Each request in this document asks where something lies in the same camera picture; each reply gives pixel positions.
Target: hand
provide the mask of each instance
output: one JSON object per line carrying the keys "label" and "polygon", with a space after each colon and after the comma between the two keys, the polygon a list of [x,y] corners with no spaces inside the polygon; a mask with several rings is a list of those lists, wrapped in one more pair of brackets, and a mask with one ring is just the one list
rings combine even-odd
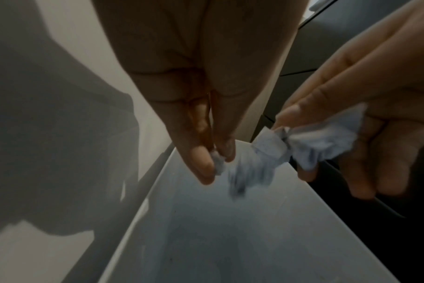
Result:
{"label": "hand", "polygon": [[[424,146],[424,0],[342,46],[285,103],[275,127],[322,121],[368,102],[359,139],[339,165],[353,196],[405,191]],[[311,181],[316,169],[299,177]]]}
{"label": "hand", "polygon": [[[111,45],[203,184],[297,29],[306,0],[94,0]],[[209,121],[212,109],[213,129]]]}

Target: white wall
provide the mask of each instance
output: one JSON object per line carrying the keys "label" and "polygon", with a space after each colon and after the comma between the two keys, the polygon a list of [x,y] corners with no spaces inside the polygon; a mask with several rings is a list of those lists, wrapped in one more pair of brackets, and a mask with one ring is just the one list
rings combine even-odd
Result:
{"label": "white wall", "polygon": [[0,1],[0,282],[93,282],[171,143],[89,0]]}

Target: gray panel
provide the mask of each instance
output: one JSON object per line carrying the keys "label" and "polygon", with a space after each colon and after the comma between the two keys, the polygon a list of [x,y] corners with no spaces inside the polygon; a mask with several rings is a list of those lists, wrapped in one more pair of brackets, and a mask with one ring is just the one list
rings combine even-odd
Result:
{"label": "gray panel", "polygon": [[274,121],[285,101],[312,73],[314,71],[279,77],[263,114]]}
{"label": "gray panel", "polygon": [[298,32],[281,75],[317,69],[339,47],[408,0],[338,0]]}
{"label": "gray panel", "polygon": [[255,127],[253,137],[251,138],[251,142],[255,139],[255,137],[260,133],[263,127],[271,128],[274,123],[268,119],[265,115],[260,116],[260,120]]}

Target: crumpled tissue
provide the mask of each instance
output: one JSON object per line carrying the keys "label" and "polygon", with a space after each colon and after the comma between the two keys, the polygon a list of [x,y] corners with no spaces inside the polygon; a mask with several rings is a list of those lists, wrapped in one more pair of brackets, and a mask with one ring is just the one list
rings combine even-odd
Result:
{"label": "crumpled tissue", "polygon": [[[241,157],[229,172],[231,198],[245,195],[256,185],[268,186],[275,169],[291,157],[304,169],[313,169],[318,162],[350,151],[358,137],[366,104],[358,104],[327,120],[296,128],[283,127],[272,131],[263,128],[252,142],[255,154]],[[216,172],[225,169],[224,159],[211,153]]]}

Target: trash can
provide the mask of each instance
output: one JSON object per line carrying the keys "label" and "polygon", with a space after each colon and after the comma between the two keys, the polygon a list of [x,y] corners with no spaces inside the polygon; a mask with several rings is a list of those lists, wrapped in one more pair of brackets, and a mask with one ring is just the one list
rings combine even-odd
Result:
{"label": "trash can", "polygon": [[228,189],[227,171],[203,186],[175,149],[99,282],[398,282],[290,164],[242,199]]}

